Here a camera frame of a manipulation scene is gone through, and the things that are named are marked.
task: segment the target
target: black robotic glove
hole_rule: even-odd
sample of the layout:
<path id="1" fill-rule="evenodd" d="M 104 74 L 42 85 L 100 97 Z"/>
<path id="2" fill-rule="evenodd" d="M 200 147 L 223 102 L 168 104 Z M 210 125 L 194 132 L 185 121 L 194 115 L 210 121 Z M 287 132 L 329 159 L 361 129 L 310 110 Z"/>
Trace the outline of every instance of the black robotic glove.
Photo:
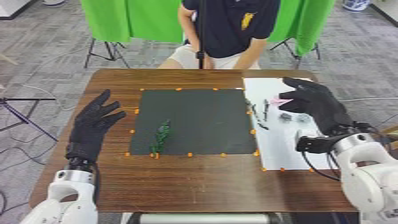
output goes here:
<path id="1" fill-rule="evenodd" d="M 294 113 L 310 114 L 322 133 L 335 135 L 352 127 L 354 122 L 329 88 L 294 78 L 285 78 L 283 82 L 296 88 L 296 91 L 281 93 L 280 98 L 294 100 L 280 106 L 280 109 Z"/>
<path id="2" fill-rule="evenodd" d="M 109 115 L 121 107 L 120 102 L 104 106 L 109 97 L 111 90 L 105 90 L 77 116 L 70 137 L 66 158 L 86 159 L 91 163 L 97 163 L 109 129 L 116 122 L 127 117 L 125 111 Z"/>

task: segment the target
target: black shirt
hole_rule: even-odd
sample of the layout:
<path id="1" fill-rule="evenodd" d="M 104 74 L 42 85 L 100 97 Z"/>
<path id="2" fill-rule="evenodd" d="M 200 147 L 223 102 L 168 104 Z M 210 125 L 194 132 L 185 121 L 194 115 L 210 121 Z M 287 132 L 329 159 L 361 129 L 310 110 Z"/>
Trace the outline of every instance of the black shirt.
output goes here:
<path id="1" fill-rule="evenodd" d="M 242 53 L 251 40 L 271 36 L 281 0 L 205 0 L 205 50 L 214 58 L 225 58 Z M 201 0 L 184 0 L 189 10 L 200 10 Z M 200 35 L 200 19 L 194 22 Z"/>

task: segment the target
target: green screen backdrop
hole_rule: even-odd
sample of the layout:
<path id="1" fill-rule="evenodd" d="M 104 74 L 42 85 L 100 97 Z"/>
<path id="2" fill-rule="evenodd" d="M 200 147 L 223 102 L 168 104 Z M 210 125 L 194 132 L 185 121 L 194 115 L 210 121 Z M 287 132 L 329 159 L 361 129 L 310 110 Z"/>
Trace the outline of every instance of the green screen backdrop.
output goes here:
<path id="1" fill-rule="evenodd" d="M 335 1 L 281 0 L 278 25 L 269 41 L 296 38 L 299 56 L 313 50 Z M 180 4 L 182 0 L 82 0 L 93 37 L 109 42 L 130 42 L 136 37 L 184 43 Z"/>

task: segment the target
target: robotic arm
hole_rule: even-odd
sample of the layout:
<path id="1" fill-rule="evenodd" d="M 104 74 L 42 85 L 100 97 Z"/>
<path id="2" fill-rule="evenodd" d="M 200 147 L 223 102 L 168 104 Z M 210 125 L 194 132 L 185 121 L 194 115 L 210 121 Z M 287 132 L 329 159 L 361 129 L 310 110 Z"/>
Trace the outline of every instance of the robotic arm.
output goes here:
<path id="1" fill-rule="evenodd" d="M 308 113 L 328 137 L 303 137 L 297 151 L 333 153 L 342 169 L 345 196 L 361 212 L 363 224 L 398 223 L 398 160 L 358 127 L 326 86 L 285 78 L 297 90 L 283 93 L 292 101 L 281 110 Z"/>
<path id="2" fill-rule="evenodd" d="M 98 223 L 95 202 L 100 195 L 100 170 L 97 160 L 107 131 L 127 116 L 125 112 L 109 115 L 121 107 L 120 102 L 104 106 L 109 97 L 111 91 L 105 90 L 77 116 L 66 152 L 70 164 L 56 174 L 49 187 L 49 198 L 36 206 L 22 224 Z M 74 195 L 77 195 L 77 200 L 65 202 L 65 198 Z"/>

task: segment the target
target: wooden table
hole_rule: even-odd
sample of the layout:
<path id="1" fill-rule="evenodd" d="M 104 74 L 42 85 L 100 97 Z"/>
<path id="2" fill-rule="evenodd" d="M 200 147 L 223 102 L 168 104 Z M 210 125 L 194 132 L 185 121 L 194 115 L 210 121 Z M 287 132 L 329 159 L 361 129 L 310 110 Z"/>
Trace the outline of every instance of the wooden table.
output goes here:
<path id="1" fill-rule="evenodd" d="M 125 156 L 145 89 L 242 88 L 242 77 L 313 78 L 306 71 L 100 70 L 86 89 L 77 112 L 109 88 L 129 117 L 114 126 L 100 155 L 102 212 L 352 212 L 340 183 L 310 171 L 262 171 L 253 155 Z M 70 121 L 31 199 L 47 198 L 54 174 L 66 165 Z"/>

